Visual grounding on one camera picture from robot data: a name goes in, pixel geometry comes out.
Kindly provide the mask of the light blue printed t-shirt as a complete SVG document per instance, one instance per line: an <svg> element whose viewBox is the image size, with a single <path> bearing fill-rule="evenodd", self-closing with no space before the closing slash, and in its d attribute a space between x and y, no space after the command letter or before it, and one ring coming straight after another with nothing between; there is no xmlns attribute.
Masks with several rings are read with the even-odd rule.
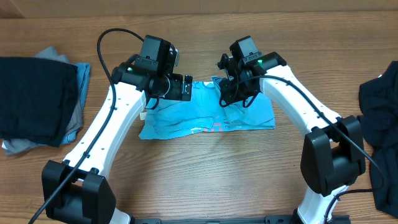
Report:
<svg viewBox="0 0 398 224"><path fill-rule="evenodd" d="M222 108L219 104L220 81L220 77L213 77L210 82L193 82L190 101L151 99L139 137L165 140L200 132L275 128L271 100L263 94L258 95L248 108L243 108L241 102Z"/></svg>

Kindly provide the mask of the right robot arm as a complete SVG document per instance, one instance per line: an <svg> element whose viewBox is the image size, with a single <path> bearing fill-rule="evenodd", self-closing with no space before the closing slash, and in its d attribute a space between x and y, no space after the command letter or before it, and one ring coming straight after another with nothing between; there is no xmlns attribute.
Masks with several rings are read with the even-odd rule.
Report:
<svg viewBox="0 0 398 224"><path fill-rule="evenodd" d="M340 197L350 192L366 170L363 134L354 116L342 118L317 100L276 52L259 51L250 36L230 46L217 66L227 77L220 83L220 105L251 108L265 95L276 103L303 136L300 162L308 186L293 215L268 216L266 223L350 223L332 214Z"/></svg>

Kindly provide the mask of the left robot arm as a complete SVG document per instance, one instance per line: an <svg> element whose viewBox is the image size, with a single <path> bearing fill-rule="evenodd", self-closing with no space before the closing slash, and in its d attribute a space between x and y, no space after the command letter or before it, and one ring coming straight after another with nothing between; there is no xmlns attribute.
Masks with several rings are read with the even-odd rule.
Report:
<svg viewBox="0 0 398 224"><path fill-rule="evenodd" d="M190 101L193 78L173 72L178 50L147 35L139 54L105 70L106 99L80 142L62 162L48 161L42 171L44 212L63 223L134 223L116 207L108 182L113 161L134 120L151 99Z"/></svg>

